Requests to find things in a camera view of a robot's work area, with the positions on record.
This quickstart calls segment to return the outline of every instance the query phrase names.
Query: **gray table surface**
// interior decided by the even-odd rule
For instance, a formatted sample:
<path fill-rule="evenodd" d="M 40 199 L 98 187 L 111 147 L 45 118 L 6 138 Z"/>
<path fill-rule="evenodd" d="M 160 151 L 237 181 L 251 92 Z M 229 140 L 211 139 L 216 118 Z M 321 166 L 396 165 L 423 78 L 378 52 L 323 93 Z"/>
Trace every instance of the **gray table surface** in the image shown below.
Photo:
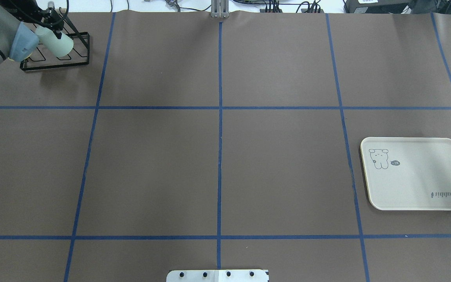
<path fill-rule="evenodd" d="M 451 212 L 379 211 L 367 136 L 451 138 L 451 16 L 71 14 L 0 66 L 0 281 L 451 281 Z"/>

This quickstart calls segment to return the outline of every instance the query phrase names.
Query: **light blue plastic piece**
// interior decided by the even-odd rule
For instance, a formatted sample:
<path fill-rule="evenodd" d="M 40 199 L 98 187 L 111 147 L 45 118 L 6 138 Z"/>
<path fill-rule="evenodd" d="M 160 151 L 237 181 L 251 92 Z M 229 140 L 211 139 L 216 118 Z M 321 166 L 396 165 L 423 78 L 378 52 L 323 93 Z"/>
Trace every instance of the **light blue plastic piece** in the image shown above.
<path fill-rule="evenodd" d="M 38 36 L 26 27 L 24 23 L 20 23 L 15 38 L 13 39 L 13 44 L 11 45 L 9 58 L 16 62 L 23 61 L 31 55 L 38 44 Z"/>

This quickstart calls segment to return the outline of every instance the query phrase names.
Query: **bear drawing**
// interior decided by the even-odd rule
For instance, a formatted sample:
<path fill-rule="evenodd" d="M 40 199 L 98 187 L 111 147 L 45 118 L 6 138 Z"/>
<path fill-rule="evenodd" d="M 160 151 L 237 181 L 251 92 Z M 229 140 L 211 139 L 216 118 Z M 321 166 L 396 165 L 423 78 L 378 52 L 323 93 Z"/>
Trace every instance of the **bear drawing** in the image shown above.
<path fill-rule="evenodd" d="M 368 151 L 370 152 L 370 157 L 372 158 L 375 168 L 379 170 L 381 168 L 386 169 L 389 167 L 389 164 L 387 163 L 387 152 L 389 152 L 389 150 L 370 149 Z"/>

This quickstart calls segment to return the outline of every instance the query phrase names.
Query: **white label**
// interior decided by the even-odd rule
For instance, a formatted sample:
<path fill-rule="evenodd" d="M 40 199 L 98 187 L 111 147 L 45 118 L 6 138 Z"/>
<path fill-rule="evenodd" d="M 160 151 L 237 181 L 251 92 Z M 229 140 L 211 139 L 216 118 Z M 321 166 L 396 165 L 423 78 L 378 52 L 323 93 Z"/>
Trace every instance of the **white label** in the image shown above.
<path fill-rule="evenodd" d="M 365 14 L 367 10 L 368 10 L 368 7 L 356 8 L 356 10 L 354 10 L 354 13 L 355 14 Z"/>

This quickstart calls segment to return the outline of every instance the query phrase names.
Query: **rectangular tray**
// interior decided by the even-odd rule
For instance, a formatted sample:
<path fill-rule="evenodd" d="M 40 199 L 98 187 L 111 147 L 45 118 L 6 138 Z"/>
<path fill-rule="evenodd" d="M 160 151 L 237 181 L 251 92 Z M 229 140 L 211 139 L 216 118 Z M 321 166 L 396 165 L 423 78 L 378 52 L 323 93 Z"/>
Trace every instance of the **rectangular tray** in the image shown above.
<path fill-rule="evenodd" d="M 451 139 L 368 137 L 361 157 L 379 210 L 451 210 Z"/>

